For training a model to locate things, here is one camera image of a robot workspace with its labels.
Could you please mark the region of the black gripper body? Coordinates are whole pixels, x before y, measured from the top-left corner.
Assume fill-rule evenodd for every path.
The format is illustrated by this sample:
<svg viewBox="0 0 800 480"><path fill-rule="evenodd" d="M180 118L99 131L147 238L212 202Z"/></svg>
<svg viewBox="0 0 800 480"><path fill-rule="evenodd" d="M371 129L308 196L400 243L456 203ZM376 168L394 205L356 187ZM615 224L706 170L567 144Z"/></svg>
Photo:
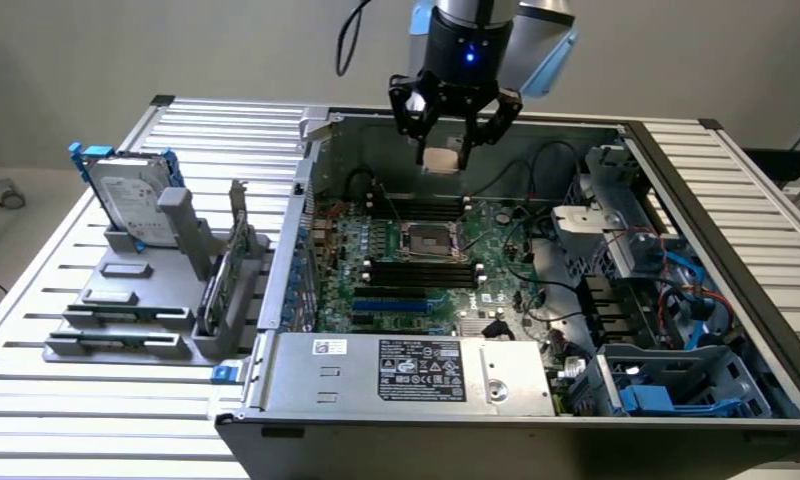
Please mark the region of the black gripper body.
<svg viewBox="0 0 800 480"><path fill-rule="evenodd" d="M512 21L470 26L442 9L432 10L418 75L426 117L468 118L495 101L512 26Z"/></svg>

